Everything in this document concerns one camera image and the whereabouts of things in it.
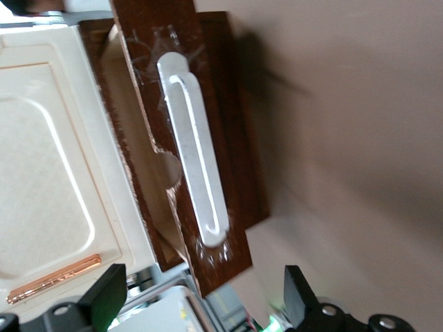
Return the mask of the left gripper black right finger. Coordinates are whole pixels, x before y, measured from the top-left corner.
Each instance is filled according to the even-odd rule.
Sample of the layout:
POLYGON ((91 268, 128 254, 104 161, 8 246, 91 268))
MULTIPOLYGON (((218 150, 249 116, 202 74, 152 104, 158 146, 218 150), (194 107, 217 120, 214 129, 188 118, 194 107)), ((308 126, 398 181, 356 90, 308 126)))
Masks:
POLYGON ((320 302, 299 266, 284 270, 284 304, 289 322, 288 331, 413 331, 400 317, 388 314, 372 315, 366 323, 358 321, 338 306, 320 302))

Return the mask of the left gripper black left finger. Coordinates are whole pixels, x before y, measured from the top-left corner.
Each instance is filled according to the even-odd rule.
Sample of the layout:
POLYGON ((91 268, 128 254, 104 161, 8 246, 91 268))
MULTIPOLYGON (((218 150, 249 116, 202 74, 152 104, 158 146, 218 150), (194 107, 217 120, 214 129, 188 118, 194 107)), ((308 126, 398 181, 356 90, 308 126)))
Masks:
POLYGON ((112 264, 77 301, 50 307, 21 323, 14 313, 1 314, 2 331, 106 331, 127 299, 126 266, 112 264))

